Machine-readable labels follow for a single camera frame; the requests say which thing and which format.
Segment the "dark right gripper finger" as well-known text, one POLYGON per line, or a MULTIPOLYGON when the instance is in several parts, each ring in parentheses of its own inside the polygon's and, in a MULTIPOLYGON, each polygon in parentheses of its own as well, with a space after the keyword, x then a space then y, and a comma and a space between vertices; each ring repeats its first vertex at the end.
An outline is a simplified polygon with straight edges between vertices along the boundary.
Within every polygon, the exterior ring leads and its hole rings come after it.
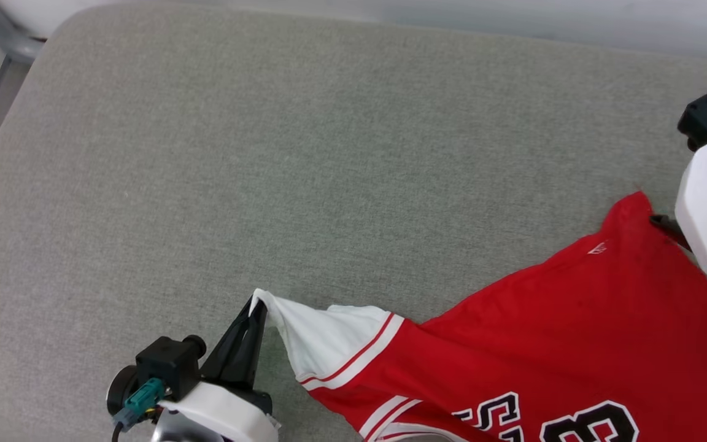
POLYGON ((663 235, 673 240, 676 244, 679 244, 680 247, 688 252, 692 252, 690 244, 676 219, 672 219, 669 215, 665 214, 653 214, 650 216, 650 222, 656 229, 660 230, 663 235))

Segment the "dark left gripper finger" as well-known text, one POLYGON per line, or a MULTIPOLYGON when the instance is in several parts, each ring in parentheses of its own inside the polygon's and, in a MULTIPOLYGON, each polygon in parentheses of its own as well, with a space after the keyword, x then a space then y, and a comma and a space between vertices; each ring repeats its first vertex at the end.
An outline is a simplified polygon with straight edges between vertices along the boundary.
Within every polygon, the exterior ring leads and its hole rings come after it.
POLYGON ((250 297, 232 325, 231 387, 239 395, 252 395, 258 369, 268 309, 263 300, 250 297))
POLYGON ((227 331, 225 331, 218 344, 210 352, 209 357, 200 368, 200 374, 208 383, 231 388, 231 355, 232 344, 234 343, 234 332, 232 325, 236 321, 236 318, 233 320, 230 327, 228 327, 227 331))

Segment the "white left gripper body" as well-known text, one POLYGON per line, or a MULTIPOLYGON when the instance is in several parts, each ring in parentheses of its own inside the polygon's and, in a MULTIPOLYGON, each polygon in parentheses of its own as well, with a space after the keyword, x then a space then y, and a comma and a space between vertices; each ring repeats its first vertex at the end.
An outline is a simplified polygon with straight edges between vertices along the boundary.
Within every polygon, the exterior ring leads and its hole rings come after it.
POLYGON ((157 441, 277 441, 280 424, 221 386, 200 382, 182 400, 160 402, 157 441))

